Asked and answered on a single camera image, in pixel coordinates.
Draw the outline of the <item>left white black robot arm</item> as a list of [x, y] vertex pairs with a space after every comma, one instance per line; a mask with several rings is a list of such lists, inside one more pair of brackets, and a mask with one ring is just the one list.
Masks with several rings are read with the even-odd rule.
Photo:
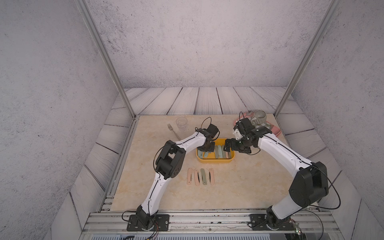
[[215, 148], [215, 136], [220, 131], [215, 126], [208, 129], [196, 129], [189, 137], [173, 142], [167, 141], [154, 158], [156, 172], [154, 182], [144, 202], [137, 208], [138, 221], [149, 229], [154, 225], [161, 199], [170, 181], [181, 171], [186, 154], [195, 149], [212, 152]]

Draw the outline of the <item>olive green folding knife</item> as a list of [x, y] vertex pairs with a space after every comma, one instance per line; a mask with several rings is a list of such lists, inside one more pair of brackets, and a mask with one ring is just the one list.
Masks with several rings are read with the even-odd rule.
[[208, 184], [208, 182], [207, 182], [207, 176], [206, 176], [205, 169], [201, 169], [201, 178], [202, 178], [203, 185], [206, 186]]

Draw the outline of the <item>yellow plastic storage box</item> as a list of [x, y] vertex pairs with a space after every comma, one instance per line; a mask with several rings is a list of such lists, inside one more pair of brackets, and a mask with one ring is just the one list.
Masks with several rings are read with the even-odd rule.
[[196, 150], [196, 156], [199, 162], [206, 164], [230, 163], [232, 160], [234, 160], [236, 154], [233, 150], [226, 152], [224, 150], [225, 143], [226, 139], [219, 138], [215, 140], [215, 148], [213, 152], [203, 152], [201, 150]]

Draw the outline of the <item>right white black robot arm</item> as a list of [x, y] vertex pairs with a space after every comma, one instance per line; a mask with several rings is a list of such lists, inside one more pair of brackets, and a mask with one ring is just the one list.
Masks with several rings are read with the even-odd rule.
[[251, 147], [259, 148], [277, 160], [293, 177], [288, 195], [267, 209], [266, 222], [269, 228], [278, 229], [294, 213], [328, 195], [327, 167], [321, 162], [313, 163], [302, 157], [269, 129], [239, 130], [234, 127], [234, 136], [230, 139], [231, 150], [250, 155]]

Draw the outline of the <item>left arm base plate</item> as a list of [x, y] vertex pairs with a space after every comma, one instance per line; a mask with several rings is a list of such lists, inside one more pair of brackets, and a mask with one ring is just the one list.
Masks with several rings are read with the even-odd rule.
[[127, 225], [128, 232], [159, 231], [169, 230], [170, 215], [155, 214], [153, 217], [144, 215], [130, 215]]

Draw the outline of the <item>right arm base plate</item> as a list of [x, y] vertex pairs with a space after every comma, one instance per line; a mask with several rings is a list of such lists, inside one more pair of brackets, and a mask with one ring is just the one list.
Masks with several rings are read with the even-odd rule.
[[248, 227], [253, 231], [294, 231], [295, 226], [290, 218], [277, 219], [268, 214], [251, 214]]

